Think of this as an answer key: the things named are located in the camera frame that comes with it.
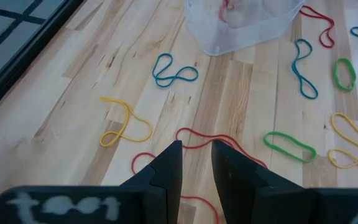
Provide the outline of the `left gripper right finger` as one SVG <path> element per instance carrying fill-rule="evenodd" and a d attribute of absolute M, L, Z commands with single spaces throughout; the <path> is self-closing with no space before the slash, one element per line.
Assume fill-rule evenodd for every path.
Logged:
<path fill-rule="evenodd" d="M 303 188 L 222 141 L 212 143 L 213 175 L 227 224 L 305 222 Z"/>

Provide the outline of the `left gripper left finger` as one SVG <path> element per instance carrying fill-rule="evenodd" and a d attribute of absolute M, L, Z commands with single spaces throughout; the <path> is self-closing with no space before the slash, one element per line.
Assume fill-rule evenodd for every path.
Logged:
<path fill-rule="evenodd" d="M 177 224 L 182 188 L 182 142 L 173 141 L 121 184 L 135 194 L 120 208 L 119 224 Z"/>

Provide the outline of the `red rubber band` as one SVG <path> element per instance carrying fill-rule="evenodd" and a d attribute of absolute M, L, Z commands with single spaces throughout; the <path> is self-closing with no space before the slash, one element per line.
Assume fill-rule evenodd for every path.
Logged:
<path fill-rule="evenodd" d="M 335 40 L 331 37 L 331 30 L 334 28 L 334 20 L 318 11 L 311 6 L 303 5 L 300 9 L 300 13 L 304 16 L 321 19 L 328 23 L 328 27 L 323 30 L 318 37 L 320 44 L 327 49 L 331 49 L 335 45 Z"/>
<path fill-rule="evenodd" d="M 132 174 L 135 175 L 137 173 L 137 171 L 135 170 L 135 163 L 136 163 L 136 160 L 142 156 L 148 156 L 148 157 L 151 157 L 153 159 L 156 158 L 155 155 L 153 155 L 152 153 L 149 153 L 149 152 L 140 152 L 138 154 L 136 154 L 133 159 L 131 160 L 131 171 L 132 171 Z M 217 209 L 214 207 L 214 205 L 202 198 L 202 197 L 197 197 L 197 196 L 185 196 L 185 195 L 181 195 L 181 198 L 183 199 L 188 199 L 188 200 L 199 200 L 203 203 L 205 203 L 214 213 L 214 220 L 215 220 L 215 224 L 219 224 L 219 214 L 218 214 L 218 211 Z"/>
<path fill-rule="evenodd" d="M 225 144 L 227 144 L 228 146 L 232 147 L 233 149 L 238 149 L 241 151 L 241 153 L 243 153 L 243 155 L 245 155 L 246 157 L 248 157 L 249 159 L 253 160 L 254 162 L 260 164 L 262 167 L 264 168 L 268 168 L 266 163 L 261 161 L 260 159 L 257 159 L 256 157 L 251 156 L 250 154 L 248 154 L 243 147 L 231 136 L 227 135 L 227 134 L 203 134 L 200 132 L 197 132 L 191 128 L 187 128 L 187 127 L 183 127 L 180 128 L 176 133 L 175 133 L 175 139 L 179 140 L 179 135 L 181 132 L 184 131 L 188 131 L 190 134 L 194 134 L 198 137 L 201 138 L 206 138 L 207 141 L 198 145 L 190 145 L 190 146 L 183 146 L 185 149 L 199 149 L 202 148 L 206 145 L 208 145 L 210 142 L 217 140 L 217 141 L 222 141 Z"/>
<path fill-rule="evenodd" d="M 219 16 L 219 19 L 224 23 L 227 23 L 226 16 L 227 16 L 228 10 L 231 10 L 233 7 L 232 2 L 233 2 L 233 0 L 223 0 L 222 4 L 219 7 L 218 16 Z"/>

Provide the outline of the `green rubber band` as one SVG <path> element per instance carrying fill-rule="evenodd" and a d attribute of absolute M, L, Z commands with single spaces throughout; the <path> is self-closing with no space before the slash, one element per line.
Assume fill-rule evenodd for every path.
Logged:
<path fill-rule="evenodd" d="M 338 76 L 338 65 L 340 63 L 343 63 L 349 71 L 349 74 L 352 78 L 350 84 L 348 84 L 348 86 L 344 86 L 341 84 L 339 76 Z M 356 75 L 356 71 L 354 70 L 353 64 L 352 62 L 348 59 L 348 58 L 339 58 L 334 66 L 333 66 L 333 80 L 335 85 L 343 91 L 352 91 L 354 89 L 354 86 L 356 84 L 356 80 L 357 80 L 357 75 Z"/>
<path fill-rule="evenodd" d="M 268 141 L 269 136 L 280 136 L 280 137 L 283 137 L 283 138 L 286 138 L 286 139 L 290 140 L 292 143 L 296 144 L 297 146 L 300 146 L 301 148 L 309 151 L 311 153 L 311 159 L 303 159 L 303 158 L 300 158 L 300 157 L 298 157 L 298 156 L 296 156 L 294 154 L 289 153 L 288 151 L 284 150 L 283 148 L 281 148 L 281 147 L 269 142 Z M 268 132 L 267 134 L 265 134 L 263 136 L 263 142 L 267 147 L 273 149 L 274 151 L 280 152 L 280 153 L 282 153 L 282 154 L 284 154 L 284 155 L 286 155 L 288 157 L 291 157 L 292 159 L 295 159 L 295 160 L 297 160 L 299 162 L 302 162 L 302 163 L 309 163 L 309 162 L 315 160 L 315 158 L 317 156 L 317 152 L 316 152 L 315 148 L 313 148 L 313 147 L 311 147 L 309 145 L 306 145 L 306 144 L 300 142 L 299 140 L 295 139 L 294 137 L 292 137 L 292 136 L 290 136 L 288 134 L 285 134 L 285 133 L 281 133 L 279 131 L 271 131 L 271 132 Z"/>

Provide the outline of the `yellow rubber band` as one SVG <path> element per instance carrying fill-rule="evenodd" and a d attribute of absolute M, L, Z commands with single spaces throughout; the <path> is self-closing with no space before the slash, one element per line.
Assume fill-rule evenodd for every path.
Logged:
<path fill-rule="evenodd" d="M 106 131 L 101 137 L 100 137 L 100 140 L 99 140 L 99 143 L 102 147 L 110 147 L 110 146 L 113 146 L 120 138 L 123 138 L 123 139 L 126 139 L 128 141 L 131 141 L 131 142 L 145 142 L 146 140 L 150 139 L 152 133 L 153 133 L 153 128 L 152 128 L 152 125 L 145 119 L 142 119 L 140 117 L 138 117 L 133 109 L 131 108 L 131 106 L 126 103 L 125 101 L 122 101 L 120 99 L 116 99 L 116 98 L 108 98 L 108 97 L 105 97 L 105 96 L 100 96 L 99 99 L 101 101 L 105 101 L 105 102 L 108 102 L 108 103 L 117 103 L 119 105 L 121 105 L 123 108 L 124 108 L 124 112 L 125 112 L 125 120 L 124 120 L 124 123 L 121 127 L 121 129 L 119 131 Z M 124 134 L 124 131 L 126 130 L 127 128 L 127 125 L 129 123 L 129 118 L 133 116 L 136 120 L 140 121 L 141 123 L 144 123 L 148 126 L 149 128 L 149 133 L 148 135 L 146 135 L 146 137 L 142 138 L 142 139 L 134 139 L 134 138 L 130 138 L 129 136 L 126 136 Z M 108 135 L 114 135 L 114 138 L 109 141 L 108 143 L 105 143 L 104 142 L 104 138 L 107 137 Z"/>
<path fill-rule="evenodd" d="M 348 125 L 358 134 L 358 127 L 354 124 L 354 122 L 347 116 L 345 115 L 344 113 L 340 113 L 340 112 L 337 112 L 337 113 L 334 113 L 331 118 L 330 118 L 330 122 L 331 122 L 331 126 L 334 130 L 335 133 L 337 133 L 340 137 L 342 137 L 344 140 L 346 140 L 347 142 L 351 143 L 352 145 L 356 146 L 358 148 L 358 142 L 351 139 L 349 136 L 346 136 L 342 131 L 340 131 L 338 129 L 338 126 L 336 125 L 335 123 L 335 119 L 337 117 L 340 117 L 342 118 L 344 121 L 346 121 L 348 123 Z M 345 155 L 348 159 L 350 159 L 352 161 L 352 163 L 350 164 L 346 164 L 346 165 L 342 165 L 340 163 L 338 163 L 337 160 L 335 160 L 335 158 L 333 157 L 333 155 L 335 153 L 341 153 L 343 155 Z M 330 163 L 338 168 L 338 169 L 350 169 L 352 167 L 358 167 L 358 157 L 353 154 L 352 152 L 350 151 L 347 151 L 345 149 L 341 149 L 341 148 L 334 148 L 334 149 L 330 149 L 328 151 L 328 159 L 330 161 Z"/>

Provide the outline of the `black aluminium table frame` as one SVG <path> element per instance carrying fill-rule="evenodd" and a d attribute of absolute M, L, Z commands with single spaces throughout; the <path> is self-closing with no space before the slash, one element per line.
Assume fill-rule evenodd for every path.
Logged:
<path fill-rule="evenodd" d="M 0 0 L 0 100 L 84 0 Z"/>

